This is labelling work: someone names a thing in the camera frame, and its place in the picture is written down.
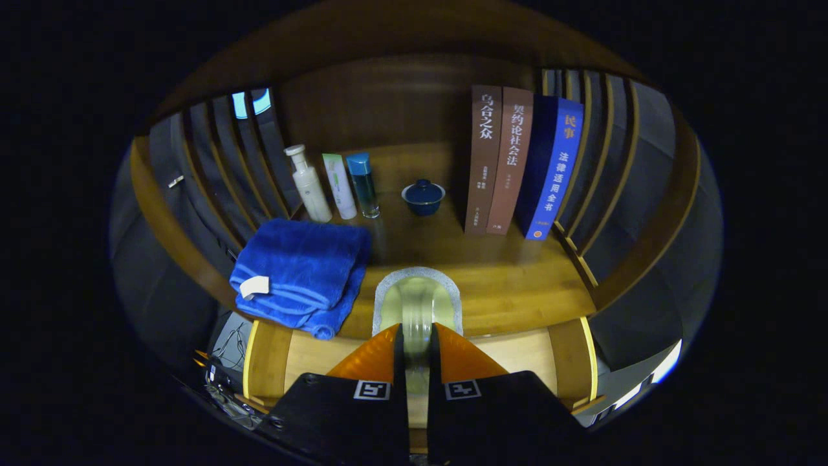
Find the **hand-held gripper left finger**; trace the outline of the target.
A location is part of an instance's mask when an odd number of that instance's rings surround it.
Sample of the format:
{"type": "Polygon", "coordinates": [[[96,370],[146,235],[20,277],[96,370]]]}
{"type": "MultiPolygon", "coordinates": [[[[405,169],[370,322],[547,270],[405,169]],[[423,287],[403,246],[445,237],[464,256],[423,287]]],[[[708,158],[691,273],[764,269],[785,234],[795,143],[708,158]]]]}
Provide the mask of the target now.
{"type": "Polygon", "coordinates": [[[408,464],[402,328],[376,334],[326,374],[302,374],[256,434],[289,464],[408,464]]]}

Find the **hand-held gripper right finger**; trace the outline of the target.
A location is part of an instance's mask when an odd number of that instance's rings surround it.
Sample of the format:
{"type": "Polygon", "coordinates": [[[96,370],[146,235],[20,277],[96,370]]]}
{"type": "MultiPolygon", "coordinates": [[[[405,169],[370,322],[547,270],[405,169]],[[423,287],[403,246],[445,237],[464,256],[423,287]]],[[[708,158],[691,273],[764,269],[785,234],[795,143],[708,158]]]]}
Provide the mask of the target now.
{"type": "Polygon", "coordinates": [[[572,465],[586,431],[535,372],[509,372],[433,324],[427,450],[440,465],[572,465]]]}

